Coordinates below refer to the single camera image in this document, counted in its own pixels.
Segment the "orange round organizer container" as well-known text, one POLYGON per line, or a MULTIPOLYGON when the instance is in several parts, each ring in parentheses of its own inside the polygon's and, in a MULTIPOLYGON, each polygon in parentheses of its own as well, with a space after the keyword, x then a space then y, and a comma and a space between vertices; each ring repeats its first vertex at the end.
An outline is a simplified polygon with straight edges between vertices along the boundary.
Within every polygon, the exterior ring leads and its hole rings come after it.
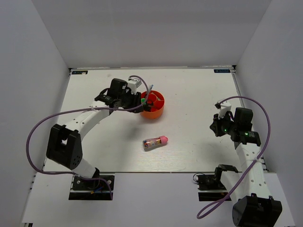
POLYGON ((152 90, 148 96, 146 105, 146 108, 140 115, 146 119, 157 119, 161 117, 164 110, 164 96, 160 92, 152 90))

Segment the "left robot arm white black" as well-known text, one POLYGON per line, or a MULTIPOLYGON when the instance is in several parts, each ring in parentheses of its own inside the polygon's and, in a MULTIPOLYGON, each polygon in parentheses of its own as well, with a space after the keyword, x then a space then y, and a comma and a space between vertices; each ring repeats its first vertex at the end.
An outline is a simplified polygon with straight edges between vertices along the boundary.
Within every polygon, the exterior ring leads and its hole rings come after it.
POLYGON ((110 87, 102 90, 87 110, 70 122, 51 128, 46 157, 83 177, 89 188, 98 187, 99 170, 84 159, 82 140, 114 111, 142 112, 141 93, 137 91, 141 84, 143 81, 138 76, 130 76, 127 81, 112 79, 110 87))

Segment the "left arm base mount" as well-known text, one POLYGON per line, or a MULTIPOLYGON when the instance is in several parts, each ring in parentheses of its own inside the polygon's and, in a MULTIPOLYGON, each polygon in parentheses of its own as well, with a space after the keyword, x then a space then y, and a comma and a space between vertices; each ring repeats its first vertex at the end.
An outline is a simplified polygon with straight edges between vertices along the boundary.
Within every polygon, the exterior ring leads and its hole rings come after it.
POLYGON ((101 178, 107 181, 112 193, 110 193, 107 183, 102 180, 88 181, 78 176, 72 178, 69 200, 71 201, 110 201, 114 193, 115 174, 102 175, 101 178))

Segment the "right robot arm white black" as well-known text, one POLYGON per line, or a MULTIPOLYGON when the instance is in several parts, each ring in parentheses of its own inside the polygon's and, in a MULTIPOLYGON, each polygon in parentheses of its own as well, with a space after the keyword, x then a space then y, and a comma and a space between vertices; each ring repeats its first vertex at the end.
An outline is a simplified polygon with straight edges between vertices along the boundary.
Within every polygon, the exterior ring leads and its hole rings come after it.
POLYGON ((229 135, 239 157, 242 174, 234 166, 219 165, 214 184, 226 188, 233 202, 232 220, 237 227, 273 227, 282 213, 282 204, 272 197, 264 176, 259 134, 252 130, 253 111, 230 105, 219 106, 210 129, 217 137, 229 135))

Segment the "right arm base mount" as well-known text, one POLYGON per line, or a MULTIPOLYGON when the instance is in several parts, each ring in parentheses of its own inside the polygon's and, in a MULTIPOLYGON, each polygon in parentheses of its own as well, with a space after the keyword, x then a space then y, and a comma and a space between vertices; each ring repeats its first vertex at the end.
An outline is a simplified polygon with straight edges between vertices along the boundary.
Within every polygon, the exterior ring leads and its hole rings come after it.
POLYGON ((235 166, 220 164, 215 168, 213 174, 196 173, 193 182, 198 185, 199 201, 216 201, 227 195, 227 190, 221 182, 222 172, 239 171, 235 166))

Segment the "pink capped eraser bottle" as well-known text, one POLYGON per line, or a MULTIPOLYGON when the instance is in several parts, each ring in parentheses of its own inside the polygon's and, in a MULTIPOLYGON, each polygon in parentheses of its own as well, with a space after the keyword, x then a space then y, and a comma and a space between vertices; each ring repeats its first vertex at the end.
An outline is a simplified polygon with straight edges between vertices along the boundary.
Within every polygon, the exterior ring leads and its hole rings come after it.
POLYGON ((166 136, 159 136, 156 138, 143 140, 143 149, 145 151, 150 151, 155 148, 163 147, 167 145, 169 139, 166 136))

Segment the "black handled scissors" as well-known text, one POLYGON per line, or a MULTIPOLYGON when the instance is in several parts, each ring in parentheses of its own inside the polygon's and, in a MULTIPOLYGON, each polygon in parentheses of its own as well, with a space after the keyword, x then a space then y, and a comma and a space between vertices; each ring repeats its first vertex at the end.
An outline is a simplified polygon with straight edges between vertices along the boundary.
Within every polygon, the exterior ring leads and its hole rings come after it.
POLYGON ((143 109, 146 112, 155 112, 158 109, 154 106, 154 102, 152 100, 147 100, 146 103, 143 105, 143 109))

